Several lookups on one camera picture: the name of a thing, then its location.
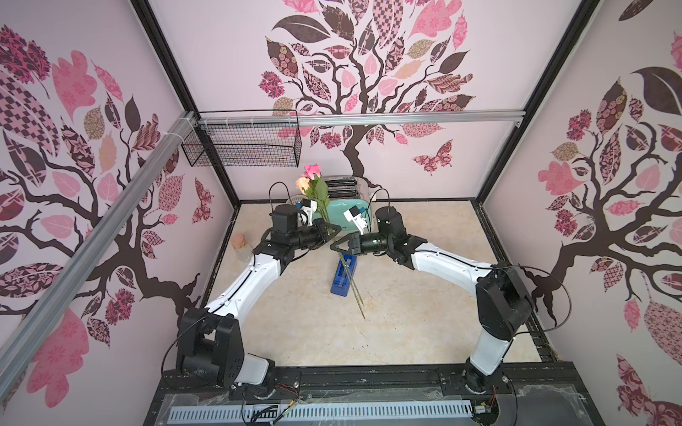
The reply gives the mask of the peach artificial rose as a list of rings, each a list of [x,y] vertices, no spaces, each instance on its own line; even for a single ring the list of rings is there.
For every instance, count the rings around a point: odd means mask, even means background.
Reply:
[[[305,195],[310,189],[310,180],[307,177],[300,177],[296,181],[296,186],[298,190]]]

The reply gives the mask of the dark pink artificial rose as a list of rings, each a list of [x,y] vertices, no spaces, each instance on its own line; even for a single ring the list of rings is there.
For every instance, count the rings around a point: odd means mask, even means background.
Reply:
[[[323,179],[323,174],[321,174],[321,167],[318,164],[306,165],[303,176],[308,180],[308,184],[307,189],[302,189],[302,193],[316,201],[317,211],[320,213],[321,218],[325,222],[330,223],[329,213],[327,211],[330,205],[329,188]],[[362,301],[362,297],[359,295],[357,286],[353,280],[353,274],[342,254],[339,254],[339,262],[342,264],[342,268],[349,283],[349,289],[352,291],[355,302],[362,315],[362,319],[365,320],[366,316],[363,310],[364,301]]]

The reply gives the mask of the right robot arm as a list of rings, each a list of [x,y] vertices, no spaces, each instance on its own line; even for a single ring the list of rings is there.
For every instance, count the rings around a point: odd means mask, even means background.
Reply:
[[[460,382],[470,393],[483,394],[502,365],[519,329],[534,309],[522,279],[511,264],[474,261],[409,234],[402,216],[393,206],[378,209],[378,230],[357,207],[344,213],[355,230],[331,245],[345,256],[384,253],[394,263],[412,271],[431,273],[469,292],[477,304],[481,333],[465,362]]]

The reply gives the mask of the blue tape dispenser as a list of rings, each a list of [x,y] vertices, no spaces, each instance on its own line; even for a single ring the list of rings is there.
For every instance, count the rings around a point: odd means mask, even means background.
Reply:
[[[348,273],[354,276],[357,266],[357,257],[350,255],[342,255],[342,259],[337,264],[333,282],[330,287],[330,293],[336,296],[347,296],[351,289],[351,280]]]

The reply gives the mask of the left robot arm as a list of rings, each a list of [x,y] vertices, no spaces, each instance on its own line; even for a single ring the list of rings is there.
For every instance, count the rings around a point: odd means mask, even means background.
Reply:
[[[206,307],[183,315],[177,338],[179,372],[222,388],[250,385],[266,394],[275,390],[275,362],[247,353],[241,324],[298,250],[318,250],[341,227],[290,204],[277,206],[270,217],[272,226],[233,284]]]

